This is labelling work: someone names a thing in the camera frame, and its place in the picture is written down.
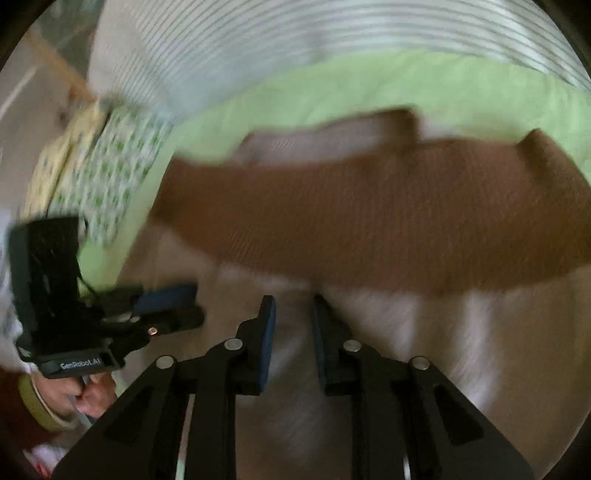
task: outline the light green fabric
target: light green fabric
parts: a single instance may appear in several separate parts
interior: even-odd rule
[[[85,278],[99,287],[115,282],[174,152],[216,162],[253,129],[313,125],[400,105],[483,139],[518,141],[541,128],[591,177],[591,96],[561,80],[450,53],[350,54],[282,74],[177,126],[132,198],[115,242],[82,249]]]

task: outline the sleeve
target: sleeve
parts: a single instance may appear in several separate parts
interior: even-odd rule
[[[28,450],[51,440],[64,424],[37,396],[30,375],[0,368],[0,420],[17,445]]]

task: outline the brown towel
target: brown towel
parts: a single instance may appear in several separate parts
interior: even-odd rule
[[[377,290],[503,289],[591,260],[591,189],[541,131],[303,166],[176,158],[151,215],[220,261]]]

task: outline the human hand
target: human hand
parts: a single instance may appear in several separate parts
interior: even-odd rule
[[[100,417],[117,400],[115,381],[108,373],[91,375],[86,387],[77,378],[48,380],[39,373],[33,375],[33,382],[46,405],[62,418],[74,412],[68,396],[76,397],[76,408],[94,418]]]

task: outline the metal pin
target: metal pin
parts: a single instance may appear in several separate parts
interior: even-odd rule
[[[343,343],[343,348],[348,352],[359,352],[361,350],[361,343],[357,340],[347,340]]]
[[[416,356],[413,358],[413,367],[417,370],[426,370],[430,365],[431,363],[429,363],[429,360],[423,356]]]
[[[242,348],[243,343],[239,338],[229,338],[223,345],[226,347],[226,350],[236,351]]]
[[[156,366],[160,370],[166,370],[174,365],[174,358],[170,355],[163,355],[156,360]]]

